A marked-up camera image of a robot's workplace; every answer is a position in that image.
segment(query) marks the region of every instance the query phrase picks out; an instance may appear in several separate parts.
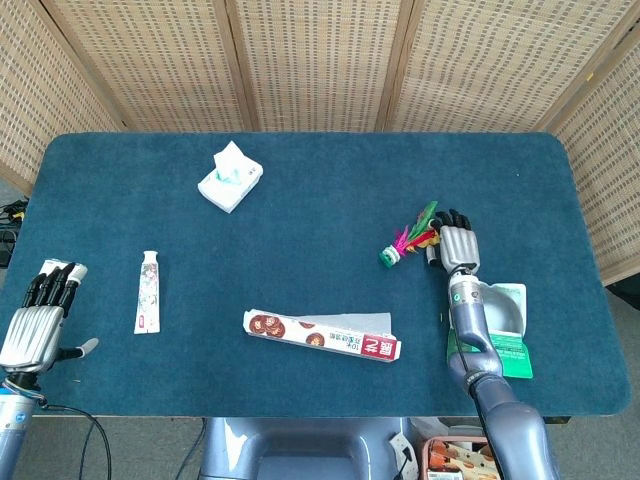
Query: black cable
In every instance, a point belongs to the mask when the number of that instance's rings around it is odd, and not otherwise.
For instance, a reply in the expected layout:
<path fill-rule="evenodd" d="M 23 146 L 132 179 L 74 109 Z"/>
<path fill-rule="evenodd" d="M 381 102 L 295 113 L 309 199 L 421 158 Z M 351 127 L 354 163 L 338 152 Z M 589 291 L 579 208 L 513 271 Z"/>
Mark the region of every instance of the black cable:
<path fill-rule="evenodd" d="M 402 471 L 404 470 L 404 467 L 407 465 L 407 462 L 409 461 L 409 457 L 404 457 L 404 463 L 402 464 L 402 467 L 400 467 L 400 471 L 396 474 L 395 477 L 393 477 L 393 480 L 403 480 L 403 476 L 402 476 Z"/>
<path fill-rule="evenodd" d="M 184 457 L 184 460 L 182 461 L 182 464 L 180 465 L 180 469 L 178 470 L 178 473 L 176 474 L 176 477 L 174 480 L 178 480 L 180 478 L 180 475 L 182 475 L 182 471 L 186 468 L 187 463 L 189 463 L 189 460 L 191 460 L 191 456 L 196 451 L 196 448 L 198 448 L 198 445 L 200 445 L 200 442 L 204 438 L 204 432 L 207 427 L 207 424 L 204 420 L 204 417 L 202 417 L 201 420 L 202 420 L 202 428 L 200 429 L 200 433 L 198 433 L 198 437 L 196 438 L 196 441 L 193 442 L 193 445 L 191 445 L 191 449 L 189 450 L 189 453 L 187 453 L 187 456 Z"/>
<path fill-rule="evenodd" d="M 107 454 L 107 480 L 111 480 L 111 448 L 109 448 L 109 440 L 107 439 L 107 434 L 105 433 L 104 428 L 102 428 L 102 425 L 100 425 L 100 422 L 98 421 L 98 419 L 93 415 L 91 415 L 90 413 L 85 412 L 84 410 L 80 410 L 79 408 L 67 407 L 65 405 L 44 405 L 42 408 L 45 410 L 52 410 L 54 412 L 64 411 L 64 412 L 79 413 L 80 415 L 83 415 L 84 417 L 91 420 L 91 422 L 93 422 L 93 425 L 96 426 L 96 428 L 100 432 L 100 435 L 102 435 L 102 441 L 104 442 L 104 450 Z"/>
<path fill-rule="evenodd" d="M 84 445 L 82 446 L 82 456 L 80 457 L 80 472 L 78 473 L 78 480 L 82 480 L 82 471 L 84 470 L 84 457 L 87 454 L 87 446 L 89 445 L 89 439 L 91 438 L 93 427 L 95 427 L 95 425 L 92 422 L 91 426 L 89 427 L 89 431 L 87 432 L 87 436 L 84 439 Z"/>
<path fill-rule="evenodd" d="M 9 220 L 10 223 L 19 226 L 22 223 L 22 217 L 19 215 L 23 214 L 24 216 L 27 205 L 28 202 L 16 200 L 13 203 L 0 206 L 0 220 Z"/>
<path fill-rule="evenodd" d="M 458 352 L 460 353 L 460 358 L 462 359 L 462 366 L 464 367 L 464 371 L 469 374 L 469 366 L 467 365 L 467 359 L 464 356 L 464 352 L 462 351 L 462 342 L 460 341 L 460 337 L 458 337 L 458 329 L 456 328 L 456 322 L 452 321 L 451 326 L 453 327 L 453 336 L 456 339 L 456 347 L 458 348 Z"/>

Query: wire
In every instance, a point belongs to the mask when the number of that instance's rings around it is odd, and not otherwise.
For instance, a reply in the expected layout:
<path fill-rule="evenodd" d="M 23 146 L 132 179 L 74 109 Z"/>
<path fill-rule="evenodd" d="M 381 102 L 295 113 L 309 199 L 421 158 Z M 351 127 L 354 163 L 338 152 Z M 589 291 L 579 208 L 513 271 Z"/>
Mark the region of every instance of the wire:
<path fill-rule="evenodd" d="M 13 203 L 0 206 L 0 220 L 8 220 L 16 226 L 22 224 L 24 212 L 26 211 L 28 202 L 16 200 Z"/>
<path fill-rule="evenodd" d="M 460 341 L 460 337 L 458 337 L 456 322 L 451 322 L 451 325 L 453 326 L 453 336 L 456 338 L 456 347 L 458 348 L 458 353 L 460 353 L 460 358 L 462 359 L 462 366 L 464 367 L 464 371 L 469 374 L 469 366 L 467 365 L 467 359 L 464 356 L 464 352 L 462 351 L 462 342 Z"/>
<path fill-rule="evenodd" d="M 46 400 L 47 400 L 46 397 L 43 394 L 41 394 L 40 392 L 37 392 L 35 390 L 28 390 L 26 388 L 19 387 L 18 385 L 13 383 L 8 378 L 5 378 L 2 381 L 2 386 L 4 388 L 6 388 L 7 390 L 9 390 L 11 393 L 14 393 L 16 395 L 22 395 L 23 397 L 27 397 L 27 398 L 30 398 L 32 400 L 35 400 L 40 405 L 44 404 L 46 402 Z"/>
<path fill-rule="evenodd" d="M 82 480 L 82 471 L 84 470 L 84 457 L 87 454 L 87 446 L 89 445 L 89 439 L 91 438 L 93 427 L 95 427 L 95 425 L 92 422 L 91 426 L 89 427 L 89 431 L 87 431 L 87 436 L 84 439 L 84 445 L 82 446 L 82 456 L 80 457 L 80 472 L 78 473 L 78 480 Z"/>
<path fill-rule="evenodd" d="M 193 442 L 193 445 L 191 445 L 191 449 L 189 450 L 189 453 L 187 453 L 187 456 L 184 457 L 184 460 L 182 461 L 182 464 L 180 465 L 180 469 L 178 470 L 178 473 L 176 474 L 176 477 L 174 480 L 178 480 L 180 478 L 180 475 L 182 475 L 182 471 L 186 468 L 187 464 L 189 463 L 189 460 L 191 460 L 191 456 L 196 451 L 196 448 L 198 448 L 198 445 L 200 445 L 200 442 L 204 438 L 204 432 L 207 428 L 207 424 L 204 420 L 204 417 L 202 417 L 201 420 L 202 420 L 202 428 L 200 429 L 200 433 L 198 433 L 198 437 L 196 438 L 196 441 Z"/>
<path fill-rule="evenodd" d="M 393 477 L 393 480 L 403 480 L 404 479 L 404 476 L 402 475 L 402 471 L 404 470 L 404 467 L 407 465 L 408 461 L 409 461 L 409 457 L 405 456 L 404 457 L 404 463 L 402 464 L 402 467 L 400 467 L 400 471 L 398 471 L 396 476 Z"/>
<path fill-rule="evenodd" d="M 104 450 L 105 450 L 105 453 L 107 454 L 107 480 L 111 480 L 111 448 L 109 448 L 109 439 L 107 439 L 107 434 L 105 433 L 104 428 L 102 428 L 102 425 L 100 425 L 100 422 L 98 421 L 98 419 L 93 415 L 91 415 L 90 413 L 85 412 L 84 410 L 80 410 L 79 408 L 67 407 L 65 405 L 45 405 L 42 408 L 45 410 L 52 410 L 54 412 L 65 411 L 65 412 L 79 413 L 80 415 L 85 416 L 86 418 L 91 420 L 91 422 L 93 422 L 93 425 L 96 426 L 96 428 L 100 432 L 100 435 L 102 435 L 102 441 L 104 442 Z"/>

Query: robotic arm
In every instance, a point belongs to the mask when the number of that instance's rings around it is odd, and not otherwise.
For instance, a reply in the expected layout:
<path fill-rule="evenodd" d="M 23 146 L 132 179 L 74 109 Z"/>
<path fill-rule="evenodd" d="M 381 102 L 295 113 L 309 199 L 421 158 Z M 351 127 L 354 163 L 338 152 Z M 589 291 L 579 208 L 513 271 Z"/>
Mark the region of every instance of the robotic arm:
<path fill-rule="evenodd" d="M 560 474 L 538 411 L 515 397 L 502 376 L 484 314 L 478 278 L 478 243 L 469 220 L 455 210 L 438 212 L 440 258 L 426 250 L 429 265 L 449 273 L 449 306 L 458 352 L 449 358 L 454 381 L 473 398 L 503 480 L 556 480 Z M 465 343 L 478 352 L 463 352 Z"/>
<path fill-rule="evenodd" d="M 76 348 L 59 348 L 64 320 L 84 265 L 47 260 L 16 310 L 0 351 L 0 366 L 7 373 L 0 388 L 0 478 L 9 480 L 18 462 L 22 442 L 36 406 L 46 405 L 38 375 L 55 362 L 88 355 L 96 338 Z"/>

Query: table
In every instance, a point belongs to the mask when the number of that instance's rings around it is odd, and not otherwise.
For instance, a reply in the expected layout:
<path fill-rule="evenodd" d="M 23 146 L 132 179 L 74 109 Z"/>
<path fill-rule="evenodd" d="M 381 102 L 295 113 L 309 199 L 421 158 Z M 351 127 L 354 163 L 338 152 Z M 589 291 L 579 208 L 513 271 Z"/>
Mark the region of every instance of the table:
<path fill-rule="evenodd" d="M 230 141 L 264 176 L 228 215 L 196 188 Z M 446 280 L 419 255 L 378 252 L 427 201 L 479 239 L 479 276 L 528 288 L 533 380 L 545 416 L 611 414 L 624 358 L 571 170 L 551 135 L 85 133 L 46 151 L 2 292 L 2 331 L 46 258 L 82 262 L 62 343 L 87 358 L 41 379 L 50 401 L 103 415 L 470 415 L 445 363 Z M 133 335 L 142 252 L 159 252 L 161 328 Z M 246 335 L 251 308 L 390 312 L 391 364 Z"/>

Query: woven panel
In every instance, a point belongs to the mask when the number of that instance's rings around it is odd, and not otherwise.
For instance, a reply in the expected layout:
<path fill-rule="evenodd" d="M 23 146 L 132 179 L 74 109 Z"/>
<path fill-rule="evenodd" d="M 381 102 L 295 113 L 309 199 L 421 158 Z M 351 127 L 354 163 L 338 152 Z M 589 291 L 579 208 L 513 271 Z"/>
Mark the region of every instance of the woven panel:
<path fill-rule="evenodd" d="M 0 12 L 0 162 L 29 190 L 55 136 L 119 126 L 28 2 Z"/>
<path fill-rule="evenodd" d="M 242 130 L 210 0 L 51 3 L 134 129 Z"/>
<path fill-rule="evenodd" d="M 638 132 L 640 45 L 554 132 L 569 154 L 601 270 L 640 253 Z"/>
<path fill-rule="evenodd" d="M 393 130 L 531 129 L 631 0 L 429 0 Z"/>
<path fill-rule="evenodd" d="M 373 130 L 400 0 L 238 0 L 264 130 Z"/>

